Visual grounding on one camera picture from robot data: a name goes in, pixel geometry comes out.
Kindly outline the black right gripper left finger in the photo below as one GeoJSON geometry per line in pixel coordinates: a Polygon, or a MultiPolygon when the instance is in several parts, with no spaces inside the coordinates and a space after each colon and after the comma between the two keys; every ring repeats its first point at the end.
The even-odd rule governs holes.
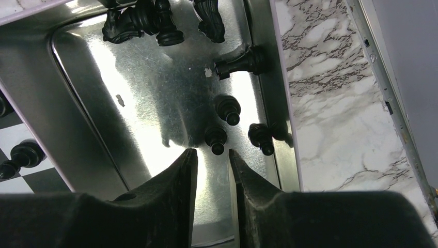
{"type": "Polygon", "coordinates": [[[4,194],[1,247],[190,247],[198,155],[116,199],[86,193],[4,194]]]}

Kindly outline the metal table edge rail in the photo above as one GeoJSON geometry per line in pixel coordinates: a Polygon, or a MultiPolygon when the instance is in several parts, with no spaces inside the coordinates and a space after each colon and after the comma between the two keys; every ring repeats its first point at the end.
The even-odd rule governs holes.
{"type": "Polygon", "coordinates": [[[433,223],[436,224],[436,191],[429,185],[420,160],[373,1],[346,1],[346,5],[362,40],[364,53],[369,59],[374,77],[381,88],[387,109],[392,111],[396,132],[406,150],[408,161],[423,192],[433,223]]]}

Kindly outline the black and silver chessboard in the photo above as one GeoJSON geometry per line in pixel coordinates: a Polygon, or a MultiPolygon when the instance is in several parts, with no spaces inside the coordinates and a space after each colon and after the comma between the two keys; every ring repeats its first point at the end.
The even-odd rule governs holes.
{"type": "Polygon", "coordinates": [[[70,191],[6,96],[1,93],[1,194],[70,191]]]}

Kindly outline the black pawn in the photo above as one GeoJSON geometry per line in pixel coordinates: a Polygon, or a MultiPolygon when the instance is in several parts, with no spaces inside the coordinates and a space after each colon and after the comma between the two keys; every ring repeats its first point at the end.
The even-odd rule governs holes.
{"type": "Polygon", "coordinates": [[[227,134],[221,127],[208,128],[205,132],[204,139],[214,155],[219,156],[224,152],[224,144],[227,142],[227,134]]]}
{"type": "Polygon", "coordinates": [[[251,144],[258,147],[265,156],[274,153],[272,135],[267,125],[263,123],[253,123],[249,126],[248,138],[251,144]]]}
{"type": "Polygon", "coordinates": [[[216,96],[214,105],[219,118],[230,126],[236,126],[240,122],[241,106],[235,97],[229,95],[216,96]]]}
{"type": "Polygon", "coordinates": [[[12,178],[21,168],[38,166],[46,157],[42,148],[34,141],[22,141],[15,145],[10,155],[10,160],[1,163],[1,180],[12,178]]]}

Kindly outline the pink tin tray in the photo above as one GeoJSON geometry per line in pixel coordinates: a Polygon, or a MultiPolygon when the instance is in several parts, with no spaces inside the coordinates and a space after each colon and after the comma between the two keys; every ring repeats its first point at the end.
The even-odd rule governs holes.
{"type": "Polygon", "coordinates": [[[198,154],[193,245],[233,238],[228,150],[286,192],[299,191],[278,8],[274,1],[219,1],[225,41],[198,30],[191,1],[171,1],[181,44],[153,36],[103,41],[106,8],[98,1],[57,1],[1,21],[1,90],[68,187],[114,199],[162,172],[187,148],[198,154]],[[214,63],[261,46],[269,70],[219,80],[214,63]],[[214,98],[241,106],[230,126],[214,98]],[[263,123],[274,153],[251,144],[249,126],[263,123]],[[205,131],[226,131],[214,155],[205,131]]]}

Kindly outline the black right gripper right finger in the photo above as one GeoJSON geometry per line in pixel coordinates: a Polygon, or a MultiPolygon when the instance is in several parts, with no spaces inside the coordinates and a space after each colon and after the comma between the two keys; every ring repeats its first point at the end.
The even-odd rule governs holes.
{"type": "Polygon", "coordinates": [[[237,247],[435,247],[413,205],[392,191],[284,192],[229,151],[237,247]]]}

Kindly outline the black knight in tray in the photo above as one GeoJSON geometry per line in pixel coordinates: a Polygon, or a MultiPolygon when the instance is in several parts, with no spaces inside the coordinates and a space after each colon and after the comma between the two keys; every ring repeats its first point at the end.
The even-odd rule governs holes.
{"type": "Polygon", "coordinates": [[[218,9],[218,0],[193,1],[200,22],[198,30],[214,43],[225,41],[225,26],[218,9]]]}

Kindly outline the pile of black chess pieces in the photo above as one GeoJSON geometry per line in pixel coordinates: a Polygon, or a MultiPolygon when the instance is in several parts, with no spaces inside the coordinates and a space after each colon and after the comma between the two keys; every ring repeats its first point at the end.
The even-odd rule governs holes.
{"type": "Polygon", "coordinates": [[[103,41],[113,44],[158,32],[158,16],[153,1],[137,1],[134,7],[125,10],[109,9],[102,28],[103,41]]]}

